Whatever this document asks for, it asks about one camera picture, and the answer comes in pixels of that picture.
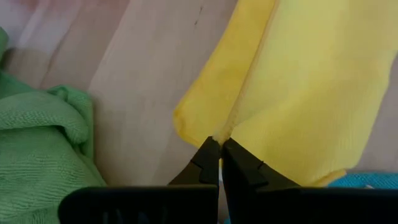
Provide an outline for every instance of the green microfiber towel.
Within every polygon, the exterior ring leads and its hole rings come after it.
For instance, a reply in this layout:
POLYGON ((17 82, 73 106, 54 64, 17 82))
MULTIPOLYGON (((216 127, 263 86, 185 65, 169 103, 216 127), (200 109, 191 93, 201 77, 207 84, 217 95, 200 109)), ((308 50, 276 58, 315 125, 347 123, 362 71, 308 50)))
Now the green microfiber towel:
MULTIPOLYGON (((0 28, 0 58, 7 35, 0 28)), ((105 185, 93 163, 90 97, 34 90, 0 72, 0 223, 58 223, 70 192, 105 185)))

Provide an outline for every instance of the blue cloth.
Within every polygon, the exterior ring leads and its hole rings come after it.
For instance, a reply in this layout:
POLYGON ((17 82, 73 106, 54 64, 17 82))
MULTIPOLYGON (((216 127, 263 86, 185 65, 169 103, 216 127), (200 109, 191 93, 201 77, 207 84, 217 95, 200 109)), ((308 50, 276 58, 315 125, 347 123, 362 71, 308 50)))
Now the blue cloth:
POLYGON ((347 174, 329 184, 329 187, 365 188, 367 185, 375 189, 398 189, 398 174, 380 172, 347 174))

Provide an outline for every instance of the yellow cloth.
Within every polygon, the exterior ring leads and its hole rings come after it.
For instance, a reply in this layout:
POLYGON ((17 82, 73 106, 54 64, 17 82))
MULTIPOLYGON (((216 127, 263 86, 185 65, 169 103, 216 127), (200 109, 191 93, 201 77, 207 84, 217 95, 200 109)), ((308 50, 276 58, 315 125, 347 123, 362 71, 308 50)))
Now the yellow cloth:
POLYGON ((388 86, 398 43, 396 0, 240 0, 174 114, 200 146, 222 127, 262 33, 232 138, 301 185, 353 167, 388 86))

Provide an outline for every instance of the wooden surface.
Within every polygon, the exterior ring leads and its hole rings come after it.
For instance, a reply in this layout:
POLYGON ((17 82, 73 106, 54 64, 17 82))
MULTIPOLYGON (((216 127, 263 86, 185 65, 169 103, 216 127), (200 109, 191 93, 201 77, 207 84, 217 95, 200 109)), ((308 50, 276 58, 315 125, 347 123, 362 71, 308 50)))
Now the wooden surface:
MULTIPOLYGON (((112 185, 166 184, 195 148, 172 111, 220 39, 236 0, 0 0, 3 69, 36 88, 95 100, 96 162, 112 185)), ((398 170, 398 69, 357 167, 398 170)))

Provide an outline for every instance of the light wood table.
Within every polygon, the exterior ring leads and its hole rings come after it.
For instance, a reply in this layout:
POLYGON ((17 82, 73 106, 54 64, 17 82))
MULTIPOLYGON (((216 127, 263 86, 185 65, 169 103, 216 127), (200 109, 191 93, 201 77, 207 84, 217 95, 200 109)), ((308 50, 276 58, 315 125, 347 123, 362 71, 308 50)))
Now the light wood table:
MULTIPOLYGON (((96 163, 111 185, 166 184, 195 148, 172 111, 217 45, 236 0, 0 0, 2 67, 36 88, 95 100, 96 163)), ((398 67, 360 170, 398 170, 398 67)))

